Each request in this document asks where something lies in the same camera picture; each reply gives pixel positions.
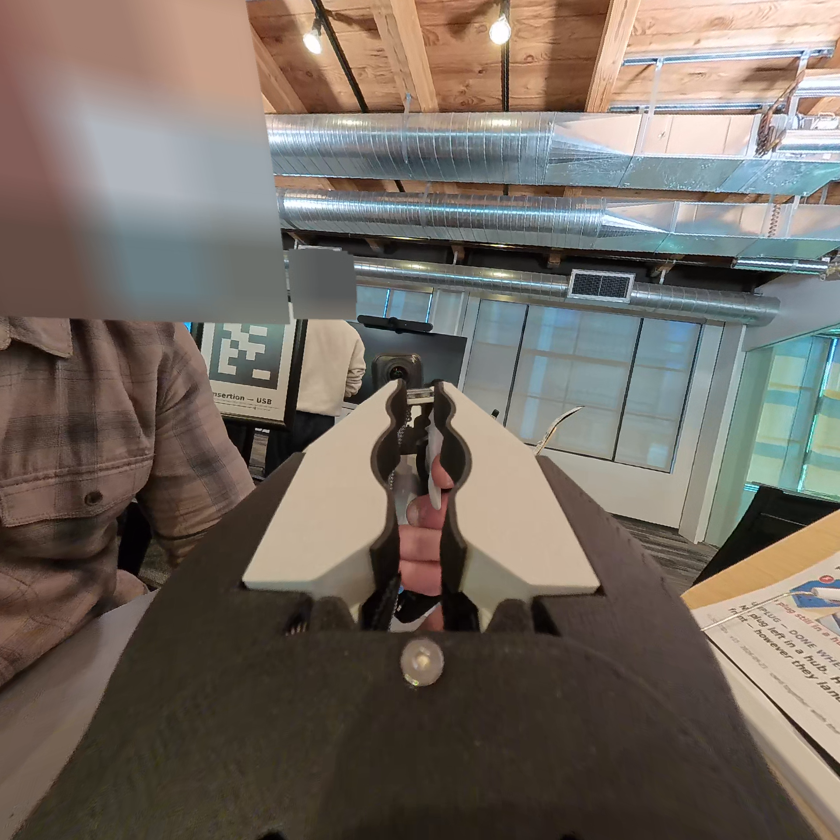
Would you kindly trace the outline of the printed tag board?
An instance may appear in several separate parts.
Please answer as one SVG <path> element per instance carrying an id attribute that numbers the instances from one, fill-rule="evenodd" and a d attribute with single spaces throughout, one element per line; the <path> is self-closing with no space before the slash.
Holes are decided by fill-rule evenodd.
<path id="1" fill-rule="evenodd" d="M 258 427 L 288 425 L 295 413 L 290 378 L 297 322 L 206 322 L 200 351 L 223 419 Z"/>

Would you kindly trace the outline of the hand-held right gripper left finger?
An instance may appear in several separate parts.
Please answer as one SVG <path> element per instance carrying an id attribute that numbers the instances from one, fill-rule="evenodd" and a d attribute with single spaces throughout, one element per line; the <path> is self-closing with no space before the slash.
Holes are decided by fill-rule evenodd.
<path id="1" fill-rule="evenodd" d="M 357 607 L 387 631 L 401 586 L 396 503 L 402 384 L 378 392 L 278 470 L 289 479 L 244 572 L 244 586 L 295 595 L 286 631 L 305 631 L 317 602 Z"/>

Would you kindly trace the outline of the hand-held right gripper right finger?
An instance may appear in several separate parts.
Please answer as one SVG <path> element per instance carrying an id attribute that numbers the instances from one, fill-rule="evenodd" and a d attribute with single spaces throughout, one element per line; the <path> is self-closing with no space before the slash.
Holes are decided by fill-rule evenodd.
<path id="1" fill-rule="evenodd" d="M 444 594 L 485 630 L 499 604 L 592 595 L 601 583 L 541 463 L 453 385 L 437 384 L 439 463 L 454 482 L 440 543 Z"/>

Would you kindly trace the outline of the person's left hand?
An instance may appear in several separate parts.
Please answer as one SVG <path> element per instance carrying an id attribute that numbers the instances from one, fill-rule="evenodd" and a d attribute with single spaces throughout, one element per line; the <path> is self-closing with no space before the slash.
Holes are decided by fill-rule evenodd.
<path id="1" fill-rule="evenodd" d="M 442 593 L 440 541 L 448 507 L 448 497 L 455 483 L 440 465 L 437 455 L 430 477 L 440 491 L 440 504 L 434 507 L 430 495 L 411 500 L 406 507 L 406 524 L 399 527 L 400 574 L 405 590 L 439 597 Z"/>

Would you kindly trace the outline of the printed instruction sheet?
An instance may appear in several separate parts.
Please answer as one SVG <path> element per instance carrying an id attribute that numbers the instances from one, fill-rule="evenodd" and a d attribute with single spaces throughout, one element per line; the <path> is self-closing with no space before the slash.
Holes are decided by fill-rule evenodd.
<path id="1" fill-rule="evenodd" d="M 839 554 L 693 615 L 713 645 L 837 763 Z"/>

